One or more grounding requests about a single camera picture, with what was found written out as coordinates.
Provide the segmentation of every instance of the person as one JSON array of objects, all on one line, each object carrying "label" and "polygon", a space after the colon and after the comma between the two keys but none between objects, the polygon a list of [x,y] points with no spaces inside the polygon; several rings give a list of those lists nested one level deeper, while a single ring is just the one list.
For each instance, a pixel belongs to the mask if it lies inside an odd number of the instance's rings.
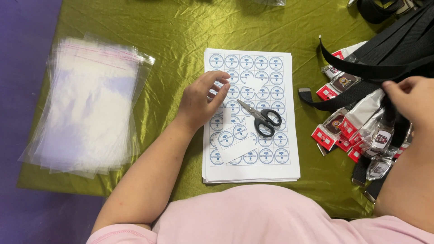
[{"label": "person", "polygon": [[313,200],[274,185],[238,186],[168,204],[185,150],[225,99],[229,77],[206,72],[184,90],[176,118],[116,186],[88,244],[434,244],[434,79],[424,77],[383,83],[416,133],[381,189],[376,218],[331,219]]}]

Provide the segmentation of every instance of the hand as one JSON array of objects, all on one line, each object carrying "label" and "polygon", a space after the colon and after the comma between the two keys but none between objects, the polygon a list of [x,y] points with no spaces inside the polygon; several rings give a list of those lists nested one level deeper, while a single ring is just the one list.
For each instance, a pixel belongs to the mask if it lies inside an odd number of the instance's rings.
[{"label": "hand", "polygon": [[[228,78],[230,78],[230,75],[223,71],[208,71],[202,74],[193,84],[187,86],[175,118],[177,123],[195,133],[210,120],[226,98],[230,88],[230,84],[226,80]],[[219,88],[214,84],[215,81],[219,81],[223,86]],[[210,89],[218,93],[214,95],[210,92]]]},{"label": "hand", "polygon": [[434,129],[434,79],[412,76],[398,84],[386,81],[383,88],[397,110],[415,128]]}]

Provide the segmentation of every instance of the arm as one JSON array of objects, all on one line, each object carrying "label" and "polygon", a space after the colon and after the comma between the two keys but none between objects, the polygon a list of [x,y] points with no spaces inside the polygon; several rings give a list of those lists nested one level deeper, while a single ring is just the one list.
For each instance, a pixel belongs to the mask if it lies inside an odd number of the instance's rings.
[{"label": "arm", "polygon": [[412,121],[414,138],[386,178],[375,215],[392,215],[434,234],[434,79],[414,76],[383,87]]},{"label": "arm", "polygon": [[[102,207],[92,233],[120,223],[151,229],[149,224],[169,201],[191,138],[225,99],[229,77],[222,71],[207,72],[184,90],[175,120],[124,175]],[[225,85],[219,89],[216,80]],[[217,95],[209,93],[210,89]]]}]

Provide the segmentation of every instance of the scissors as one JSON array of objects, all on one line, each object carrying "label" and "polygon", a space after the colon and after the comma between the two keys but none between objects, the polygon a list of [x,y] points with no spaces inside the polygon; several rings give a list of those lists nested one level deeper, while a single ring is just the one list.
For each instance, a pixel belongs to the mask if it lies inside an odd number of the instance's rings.
[{"label": "scissors", "polygon": [[[282,118],[280,117],[280,114],[276,110],[262,109],[261,112],[259,112],[254,108],[250,107],[249,105],[247,105],[246,103],[244,103],[243,101],[239,99],[237,99],[237,101],[255,117],[255,129],[259,133],[259,135],[263,137],[272,137],[274,135],[274,126],[279,126],[282,124]],[[268,113],[272,113],[277,118],[279,118],[279,123],[274,122],[270,117],[268,117]],[[263,125],[264,127],[268,128],[271,133],[269,135],[264,134],[259,129],[259,125]]]}]

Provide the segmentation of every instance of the table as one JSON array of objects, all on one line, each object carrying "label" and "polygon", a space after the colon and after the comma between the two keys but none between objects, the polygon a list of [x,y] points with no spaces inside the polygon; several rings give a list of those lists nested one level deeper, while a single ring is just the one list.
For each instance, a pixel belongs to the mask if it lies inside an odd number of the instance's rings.
[{"label": "table", "polygon": [[[320,71],[320,34],[333,51],[368,40],[387,25],[368,24],[345,5],[346,0],[287,0],[285,7],[250,0],[63,0],[54,41],[81,38],[89,31],[156,58],[134,107],[142,152],[175,117],[184,88],[203,73],[205,48],[291,52],[301,179],[272,184],[312,198],[332,217],[362,218],[370,216],[373,205],[350,181],[354,162],[342,150],[323,157],[310,137],[329,113],[302,104],[296,93],[300,87],[315,91],[327,81]],[[48,90],[45,76],[32,131]],[[239,185],[202,183],[202,135],[200,129],[187,149],[171,201]],[[107,197],[128,168],[91,180],[50,175],[39,166],[23,164],[17,186]]]}]

